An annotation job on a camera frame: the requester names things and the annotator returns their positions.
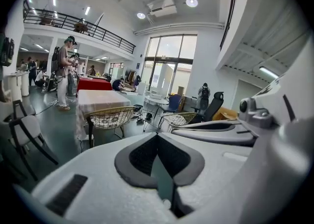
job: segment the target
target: floor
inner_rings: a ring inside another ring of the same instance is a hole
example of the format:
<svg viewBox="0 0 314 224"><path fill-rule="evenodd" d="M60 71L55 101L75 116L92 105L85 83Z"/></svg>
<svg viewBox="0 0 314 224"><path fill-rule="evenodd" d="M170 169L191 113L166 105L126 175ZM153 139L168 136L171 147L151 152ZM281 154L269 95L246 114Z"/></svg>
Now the floor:
<svg viewBox="0 0 314 224"><path fill-rule="evenodd" d="M156 111L157 109L156 105L149 105L144 103L144 96L123 95L131 101L132 105L144 105L145 109L153 111ZM75 139L76 98L68 98L68 105L71 108L71 110L68 112L60 112L56 106L51 106L51 104L54 104L56 100L55 92L48 94L42 93L41 89L32 86L30 89L30 95L23 98L23 104L32 104L34 106L42 134L47 143L47 146L49 147L46 149L51 151L59 161L58 166L54 165L34 146L32 146L31 143L28 144L27 146L29 147L30 151L27 153L26 159L39 178L39 181L61 165L79 155L81 152L80 142ZM159 117L157 116L154 124L158 125L158 122ZM143 133L143 124L137 124L136 120L131 120L124 126L124 129L126 138L140 135ZM146 132L156 131L152 129L153 127L148 126ZM169 125L164 123L159 131L168 132ZM114 135L113 130L102 131L96 129L93 131L93 135L95 139L95 146L120 140L118 136ZM22 177L18 178L21 181L20 185L27 191L31 192L38 182L34 181L27 172L24 164L22 163L19 155L11 143L5 142L3 148L5 149L6 156L10 159L10 161L25 175L27 175L27 179ZM87 148L88 142L84 141L82 149L85 150ZM163 164L158 157L155 159L153 165L152 176L158 180L158 193L160 198L171 200L172 179L167 173L166 169L163 167Z"/></svg>

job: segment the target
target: railing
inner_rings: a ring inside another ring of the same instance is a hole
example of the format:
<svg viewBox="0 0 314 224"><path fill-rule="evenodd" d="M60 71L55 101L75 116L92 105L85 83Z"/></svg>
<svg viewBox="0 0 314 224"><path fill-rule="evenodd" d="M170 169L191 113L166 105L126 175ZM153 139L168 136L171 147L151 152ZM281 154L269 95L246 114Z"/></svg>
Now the railing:
<svg viewBox="0 0 314 224"><path fill-rule="evenodd" d="M227 23L226 23L225 32L224 32L224 35L222 36L222 40L220 43L220 50L221 50L222 46L224 45L224 42L226 40L228 31L230 28L230 22L231 22L231 18L232 18L232 15L234 13L234 8L235 8L235 4L236 4L235 2L236 2L236 0L231 0L231 3L230 3L229 15L228 15Z"/></svg>
<svg viewBox="0 0 314 224"><path fill-rule="evenodd" d="M56 28L64 28L94 37L126 52L133 54L135 45L120 36L71 15L56 13L43 9L29 8L24 15L24 23L40 24Z"/></svg>

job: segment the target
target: shoes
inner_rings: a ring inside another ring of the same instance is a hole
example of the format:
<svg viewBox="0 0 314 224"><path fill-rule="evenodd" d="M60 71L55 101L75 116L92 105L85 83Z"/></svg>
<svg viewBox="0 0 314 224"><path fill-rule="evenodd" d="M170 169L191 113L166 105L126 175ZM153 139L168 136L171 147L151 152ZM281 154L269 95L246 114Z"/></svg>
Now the shoes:
<svg viewBox="0 0 314 224"><path fill-rule="evenodd" d="M65 107L65 106L59 106L59 111L61 112L66 112L69 111L71 108L69 106Z"/></svg>

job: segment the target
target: white tablecloth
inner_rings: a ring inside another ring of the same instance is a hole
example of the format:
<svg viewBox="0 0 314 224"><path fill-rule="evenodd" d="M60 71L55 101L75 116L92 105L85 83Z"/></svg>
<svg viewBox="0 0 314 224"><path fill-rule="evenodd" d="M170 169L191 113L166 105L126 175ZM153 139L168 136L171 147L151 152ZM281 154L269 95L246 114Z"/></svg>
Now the white tablecloth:
<svg viewBox="0 0 314 224"><path fill-rule="evenodd" d="M84 129L84 115L90 112L110 109L115 107L131 106L131 102L113 90L85 90L78 92L77 110L76 110L76 135L79 140L86 139Z"/></svg>

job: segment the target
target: blue chair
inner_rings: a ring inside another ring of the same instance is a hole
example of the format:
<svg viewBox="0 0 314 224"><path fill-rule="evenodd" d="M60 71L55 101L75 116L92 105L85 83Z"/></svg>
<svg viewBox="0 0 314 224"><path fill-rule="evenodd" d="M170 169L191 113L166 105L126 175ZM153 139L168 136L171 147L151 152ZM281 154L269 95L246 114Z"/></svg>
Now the blue chair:
<svg viewBox="0 0 314 224"><path fill-rule="evenodd" d="M159 109L161 109L163 111L163 113L165 113L165 112L172 112L172 113L176 112L176 110L179 107L180 101L181 101L180 95L175 94L173 96L170 96L168 105L158 105L158 109L155 113L154 119L155 119Z"/></svg>

